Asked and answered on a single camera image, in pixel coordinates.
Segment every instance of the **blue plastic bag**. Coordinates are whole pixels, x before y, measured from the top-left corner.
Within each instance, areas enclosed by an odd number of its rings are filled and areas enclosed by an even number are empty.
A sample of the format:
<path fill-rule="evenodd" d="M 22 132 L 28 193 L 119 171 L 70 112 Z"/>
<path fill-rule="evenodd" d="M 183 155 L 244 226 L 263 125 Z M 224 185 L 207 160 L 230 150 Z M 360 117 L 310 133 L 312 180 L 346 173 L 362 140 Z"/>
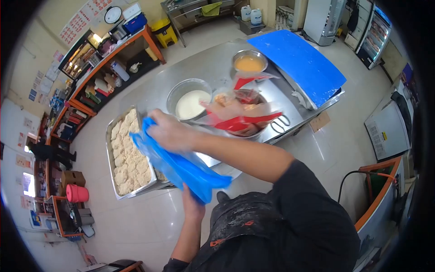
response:
<path fill-rule="evenodd" d="M 217 174 L 194 153 L 180 155 L 163 149 L 147 134 L 147 129 L 153 125 L 157 125 L 153 119 L 144 118 L 142 130 L 139 133 L 130 133 L 130 137 L 140 152 L 149 157 L 151 164 L 175 186 L 183 190 L 183 182 L 186 183 L 196 200 L 207 204 L 211 201 L 212 189 L 230 185 L 230 176 Z"/>

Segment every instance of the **black shoe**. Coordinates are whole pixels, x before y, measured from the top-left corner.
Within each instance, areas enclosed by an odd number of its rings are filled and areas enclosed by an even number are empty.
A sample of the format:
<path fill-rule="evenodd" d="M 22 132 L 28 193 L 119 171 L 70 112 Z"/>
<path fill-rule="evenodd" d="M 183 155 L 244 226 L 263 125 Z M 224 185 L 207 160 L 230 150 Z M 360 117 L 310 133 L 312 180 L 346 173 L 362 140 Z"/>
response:
<path fill-rule="evenodd" d="M 217 201 L 221 204 L 230 200 L 230 197 L 224 191 L 217 192 L 216 198 L 217 198 Z"/>

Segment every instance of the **black shirt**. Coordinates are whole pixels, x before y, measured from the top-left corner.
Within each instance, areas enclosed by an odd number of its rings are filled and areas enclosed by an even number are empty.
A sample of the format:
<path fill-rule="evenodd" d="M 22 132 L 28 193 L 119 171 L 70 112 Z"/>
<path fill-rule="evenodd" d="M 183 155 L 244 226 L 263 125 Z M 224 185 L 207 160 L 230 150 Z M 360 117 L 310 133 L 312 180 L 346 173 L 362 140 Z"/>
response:
<path fill-rule="evenodd" d="M 360 246 L 355 227 L 305 164 L 294 161 L 269 195 L 285 223 L 269 239 L 230 239 L 199 270 L 352 271 Z M 164 271 L 184 271 L 187 266 L 170 259 Z"/>
<path fill-rule="evenodd" d="M 30 148 L 30 151 L 32 151 L 35 155 L 35 158 L 40 161 L 53 159 L 53 147 L 45 144 L 45 140 L 41 140 L 40 142 L 34 144 L 33 147 Z"/>

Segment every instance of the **display refrigerator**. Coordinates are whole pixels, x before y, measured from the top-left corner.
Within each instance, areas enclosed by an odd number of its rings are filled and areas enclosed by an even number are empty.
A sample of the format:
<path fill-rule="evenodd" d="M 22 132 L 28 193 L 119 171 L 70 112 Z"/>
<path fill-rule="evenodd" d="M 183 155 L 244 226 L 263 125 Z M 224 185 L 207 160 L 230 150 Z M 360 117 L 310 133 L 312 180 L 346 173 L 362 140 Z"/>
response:
<path fill-rule="evenodd" d="M 305 33 L 318 45 L 331 45 L 340 26 L 345 4 L 345 0 L 309 0 Z"/>
<path fill-rule="evenodd" d="M 357 56 L 368 69 L 381 62 L 382 51 L 387 46 L 391 29 L 391 21 L 378 6 L 374 5 L 370 25 L 356 49 Z"/>

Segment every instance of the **blue cutting board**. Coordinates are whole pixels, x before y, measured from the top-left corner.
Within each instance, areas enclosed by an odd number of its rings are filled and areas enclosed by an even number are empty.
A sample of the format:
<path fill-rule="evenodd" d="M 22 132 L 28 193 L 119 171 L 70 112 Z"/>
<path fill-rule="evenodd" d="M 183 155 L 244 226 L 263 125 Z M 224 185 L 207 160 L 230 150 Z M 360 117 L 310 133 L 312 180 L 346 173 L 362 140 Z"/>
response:
<path fill-rule="evenodd" d="M 274 31 L 248 42 L 293 78 L 317 107 L 346 82 L 343 74 L 327 58 L 288 30 Z"/>

